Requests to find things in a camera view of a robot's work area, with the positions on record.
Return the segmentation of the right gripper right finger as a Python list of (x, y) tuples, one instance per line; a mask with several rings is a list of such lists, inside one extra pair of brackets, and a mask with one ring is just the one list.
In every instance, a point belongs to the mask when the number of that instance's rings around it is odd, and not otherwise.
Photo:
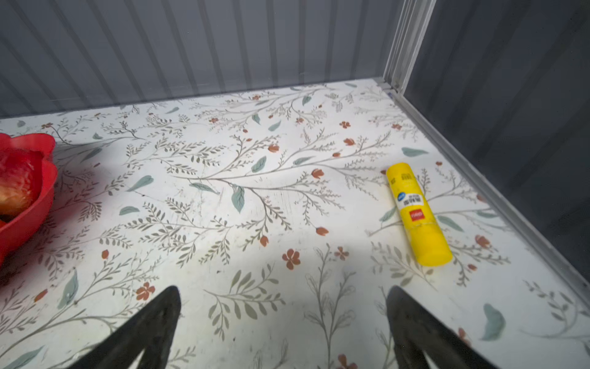
[(390, 289), (387, 319), (400, 368), (494, 368), (401, 287)]

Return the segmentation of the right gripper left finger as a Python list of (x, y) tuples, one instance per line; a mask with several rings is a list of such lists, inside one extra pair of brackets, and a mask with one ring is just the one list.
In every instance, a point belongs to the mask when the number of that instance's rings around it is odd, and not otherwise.
[(165, 368), (181, 313), (181, 295), (169, 286), (72, 368)]

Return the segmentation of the red apple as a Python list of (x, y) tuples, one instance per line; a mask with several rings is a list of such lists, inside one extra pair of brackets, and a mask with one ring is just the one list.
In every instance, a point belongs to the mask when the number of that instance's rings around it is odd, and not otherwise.
[(41, 152), (1, 149), (1, 218), (13, 219), (39, 197), (42, 184)]

